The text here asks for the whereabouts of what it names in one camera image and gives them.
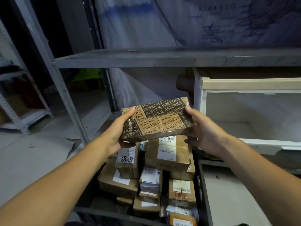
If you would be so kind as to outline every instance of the pursue essence package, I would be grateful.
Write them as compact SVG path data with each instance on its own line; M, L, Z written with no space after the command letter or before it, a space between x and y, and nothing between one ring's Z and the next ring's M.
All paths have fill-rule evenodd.
M161 137L187 135L193 127L192 117L185 111L188 98L175 98L135 106L136 112L125 122L121 138L136 143ZM124 114L129 108L121 109Z

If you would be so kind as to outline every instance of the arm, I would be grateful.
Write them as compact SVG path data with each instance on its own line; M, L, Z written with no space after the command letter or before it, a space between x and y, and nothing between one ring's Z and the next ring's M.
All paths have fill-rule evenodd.
M231 168L253 195L272 225L297 226L301 223L301 179L277 167L247 144L227 134L210 118L186 107L195 121L188 141L218 156Z
M64 225L85 187L108 156L135 144L119 140L135 109L117 118L98 138L0 208L0 226Z

